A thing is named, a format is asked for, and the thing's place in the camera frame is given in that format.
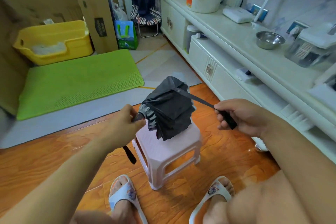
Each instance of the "stainless steel bowl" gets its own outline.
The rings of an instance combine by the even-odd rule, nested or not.
[[[268,31],[260,31],[256,37],[257,45],[266,50],[275,49],[286,41],[282,36]]]

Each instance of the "person's left arm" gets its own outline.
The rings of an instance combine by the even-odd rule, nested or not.
[[[145,125],[144,120],[131,123],[136,114],[126,105],[114,119],[106,121],[98,138],[9,210],[0,224],[68,224],[107,154],[127,145]]]

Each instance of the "person's right arm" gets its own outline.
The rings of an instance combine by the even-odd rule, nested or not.
[[[300,132],[244,99],[222,101],[217,110],[229,111],[238,129],[261,138],[283,170],[314,223],[336,222],[336,165]],[[223,117],[219,129],[227,129]]]

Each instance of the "hand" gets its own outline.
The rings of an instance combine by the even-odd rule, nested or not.
[[[217,110],[227,111],[236,121],[238,130],[251,137],[262,139],[263,133],[270,128],[275,128],[277,124],[284,122],[281,118],[270,111],[251,103],[245,99],[231,99],[221,101],[214,105],[215,113],[220,122],[218,129],[229,129],[229,125],[224,121],[223,116]]]
[[[114,118],[105,122],[105,127],[99,137],[99,144],[101,144],[108,153],[127,145],[135,138],[136,132],[145,126],[145,120],[131,122],[132,117],[136,115],[137,112],[134,108],[127,104]]]

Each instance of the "container lid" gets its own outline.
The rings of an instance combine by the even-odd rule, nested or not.
[[[189,26],[187,26],[187,31],[198,32],[200,30],[197,27],[195,27],[194,25],[189,25]]]
[[[334,23],[323,23],[315,27],[303,29],[299,38],[319,48],[327,49],[336,44],[336,34],[328,34],[333,26]]]

